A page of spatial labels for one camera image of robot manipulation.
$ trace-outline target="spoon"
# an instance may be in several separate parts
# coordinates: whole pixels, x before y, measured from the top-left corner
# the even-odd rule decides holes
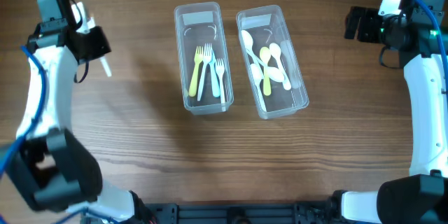
[[[261,67],[260,67],[260,65],[258,64],[258,61],[257,61],[258,58],[257,58],[257,56],[255,56],[255,54],[252,51],[253,39],[252,39],[251,34],[248,33],[246,30],[242,30],[241,31],[241,36],[243,37],[243,42],[244,42],[244,47],[246,48],[246,52],[250,56],[252,56],[253,63],[255,63],[255,65],[258,67],[258,70],[261,73]]]
[[[277,61],[277,66],[279,67],[279,70],[282,72],[282,74],[285,76],[285,80],[283,81],[283,88],[285,90],[291,89],[291,82],[289,82],[288,75],[286,75],[285,69],[283,68],[283,64],[281,63],[280,56],[281,56],[281,49],[280,46],[276,43],[271,43],[269,45],[269,51],[271,52],[271,55],[273,58]]]
[[[267,65],[269,63],[269,60],[271,59],[271,52],[269,51],[269,48],[262,47],[260,49],[260,58]],[[269,80],[269,76],[267,75],[267,69],[265,67],[265,79],[263,81],[263,94],[266,96],[271,95],[271,82]]]
[[[263,99],[263,95],[261,94],[261,89],[260,89],[261,78],[263,75],[261,74],[261,71],[258,69],[257,65],[255,65],[255,64],[251,64],[251,73],[252,73],[253,82],[255,83],[255,86],[257,87],[257,91],[258,91],[258,103],[260,104],[261,109],[263,111],[266,111],[265,100]]]

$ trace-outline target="wooden tabletop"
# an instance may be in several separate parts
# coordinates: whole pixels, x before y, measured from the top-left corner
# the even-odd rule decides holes
[[[74,85],[73,132],[105,179],[144,202],[322,200],[408,175],[412,121],[403,71],[379,65],[381,45],[343,38],[350,7],[378,8],[381,0],[77,1],[106,33],[113,76],[94,61]],[[234,103],[226,113],[193,116],[183,106],[174,9],[206,1],[222,11]],[[262,120],[235,15],[272,4],[283,11],[310,103]],[[23,117],[29,65],[19,45],[39,19],[36,0],[0,0],[0,144],[14,139]],[[29,210],[7,176],[0,213],[11,223],[60,217]]]

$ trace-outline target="clear plastic container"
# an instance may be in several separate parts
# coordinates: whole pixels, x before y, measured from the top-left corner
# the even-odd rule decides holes
[[[233,90],[219,5],[214,2],[209,2],[177,6],[174,9],[174,19],[176,23],[177,49],[181,68],[183,104],[185,108],[194,115],[227,111],[233,103]],[[195,69],[196,49],[198,46],[204,47],[206,43],[211,44],[215,58],[222,59],[224,62],[223,89],[225,101],[223,103],[221,103],[221,92],[219,92],[219,97],[213,96],[210,64],[206,67],[204,88],[200,101],[197,100],[197,96],[199,94],[202,68],[204,67],[203,62],[200,63],[197,70],[198,89],[196,95],[191,97],[188,92]]]
[[[293,44],[286,28],[285,19],[280,7],[264,6],[250,10],[243,10],[237,14],[237,24],[239,30],[239,42],[246,63],[247,73],[251,82],[253,97],[258,109],[258,115],[263,119],[287,116],[295,113],[299,109],[308,106],[309,99],[299,64],[294,53]],[[291,89],[287,90],[283,83],[270,80],[272,93],[269,96],[263,94],[263,81],[260,83],[262,91],[262,101],[259,100],[259,92],[254,83],[250,65],[253,58],[247,53],[242,36],[242,30],[247,31],[252,39],[252,50],[255,56],[260,56],[262,47],[270,47],[271,43],[276,43],[281,49],[280,60],[283,64],[286,75],[290,81]],[[268,62],[269,67],[277,67],[277,61],[271,57]]]

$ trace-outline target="plastic fork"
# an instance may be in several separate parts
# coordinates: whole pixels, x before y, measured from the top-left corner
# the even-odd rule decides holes
[[[223,84],[223,76],[225,72],[224,60],[217,59],[216,60],[216,74],[219,77],[219,88],[221,93],[221,104],[225,103],[225,93],[224,93],[224,84]]]
[[[202,46],[196,47],[195,53],[195,69],[193,70],[193,75],[191,76],[190,88],[188,89],[188,95],[194,97],[197,91],[197,72],[199,71],[199,65],[202,62],[204,49]]]
[[[205,71],[207,70],[207,66],[211,61],[211,44],[205,44],[204,56],[203,56],[204,64],[202,65],[202,74],[201,80],[199,81],[199,90],[197,93],[197,101],[201,100],[202,91],[204,89],[204,79],[205,79]]]

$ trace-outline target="plastic container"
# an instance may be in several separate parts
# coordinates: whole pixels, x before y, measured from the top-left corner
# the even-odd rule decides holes
[[[307,91],[303,83],[302,75],[300,74],[299,64],[297,63],[293,44],[291,43],[291,38],[280,7],[264,6],[240,11],[237,14],[237,24],[239,42],[241,43],[243,58],[246,63],[258,115],[263,119],[270,119],[287,116],[295,113],[299,109],[307,107],[309,103]],[[250,68],[253,59],[246,52],[241,33],[242,30],[246,30],[252,36],[252,50],[258,57],[260,56],[260,49],[265,46],[269,47],[271,43],[276,43],[281,49],[280,60],[290,80],[291,89],[286,90],[282,83],[270,80],[271,95],[265,96],[262,94],[266,111],[262,109],[258,100],[258,91],[256,84],[253,82]],[[278,67],[277,61],[271,57],[268,66]],[[263,91],[263,80],[260,83],[260,89]]]
[[[174,9],[174,19],[176,23],[177,49],[181,68],[183,104],[185,108],[194,115],[227,111],[233,103],[233,90],[219,5],[214,2],[209,2],[177,6]],[[223,104],[221,103],[220,97],[216,98],[212,94],[210,65],[206,68],[204,89],[200,101],[197,100],[197,94],[194,97],[188,95],[193,70],[195,68],[194,58],[196,48],[197,46],[204,46],[206,43],[212,44],[216,59],[223,59],[224,61],[225,73],[223,76],[223,86],[225,102]],[[198,87],[202,67],[204,67],[203,62],[200,63],[198,69]]]

